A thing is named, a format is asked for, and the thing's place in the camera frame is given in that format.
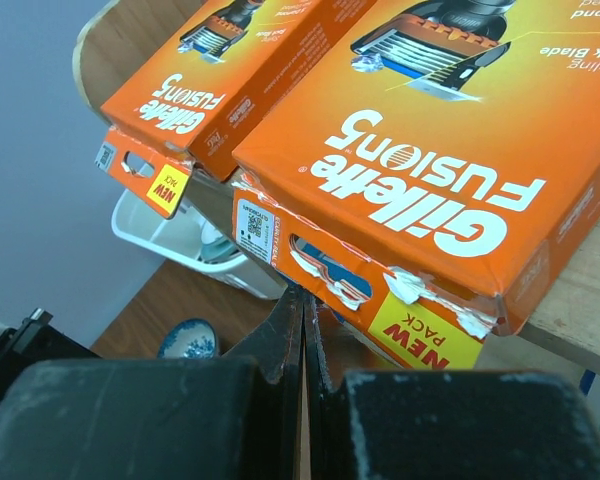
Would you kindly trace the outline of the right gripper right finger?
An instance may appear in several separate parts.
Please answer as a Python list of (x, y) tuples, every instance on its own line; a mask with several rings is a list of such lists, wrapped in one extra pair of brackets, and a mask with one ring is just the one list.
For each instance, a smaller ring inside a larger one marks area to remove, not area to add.
[(304, 298), (316, 479), (600, 479), (600, 428), (565, 378), (404, 370)]

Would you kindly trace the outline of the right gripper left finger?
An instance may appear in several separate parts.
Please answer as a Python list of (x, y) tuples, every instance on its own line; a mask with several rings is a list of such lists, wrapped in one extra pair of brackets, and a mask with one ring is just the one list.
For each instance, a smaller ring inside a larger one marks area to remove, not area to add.
[(0, 403), (0, 479), (294, 479), (303, 293), (209, 360), (28, 367)]

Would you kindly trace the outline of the blue patterned small bowl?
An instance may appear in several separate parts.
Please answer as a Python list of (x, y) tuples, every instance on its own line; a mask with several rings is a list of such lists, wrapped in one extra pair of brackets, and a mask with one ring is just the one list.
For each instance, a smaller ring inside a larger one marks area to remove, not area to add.
[(211, 359), (219, 355), (220, 344), (214, 328), (204, 319), (179, 323), (162, 342), (158, 358)]

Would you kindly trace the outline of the wooden two-tier shelf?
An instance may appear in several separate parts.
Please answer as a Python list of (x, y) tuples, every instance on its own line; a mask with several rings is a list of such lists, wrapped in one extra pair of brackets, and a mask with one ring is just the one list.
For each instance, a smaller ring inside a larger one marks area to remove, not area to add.
[[(202, 4), (110, 1), (78, 34), (76, 87), (95, 113)], [(522, 337), (600, 374), (600, 220), (524, 326)]]

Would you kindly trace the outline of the orange razor package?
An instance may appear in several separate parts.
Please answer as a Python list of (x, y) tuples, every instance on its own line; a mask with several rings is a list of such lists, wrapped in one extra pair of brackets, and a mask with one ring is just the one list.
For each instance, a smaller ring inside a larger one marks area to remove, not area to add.
[[(600, 1), (380, 1), (234, 155), (240, 247), (396, 363), (470, 368), (600, 218)], [(344, 308), (295, 237), (371, 299)]]
[(105, 102), (96, 166), (166, 219), (191, 173), (232, 156), (369, 1), (208, 1)]

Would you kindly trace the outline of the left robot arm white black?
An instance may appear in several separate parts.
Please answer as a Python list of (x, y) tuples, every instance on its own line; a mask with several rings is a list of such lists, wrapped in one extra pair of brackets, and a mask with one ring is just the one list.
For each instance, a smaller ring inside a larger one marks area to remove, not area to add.
[(0, 403), (15, 380), (35, 363), (97, 356), (57, 330), (52, 319), (51, 313), (37, 308), (18, 327), (0, 323)]

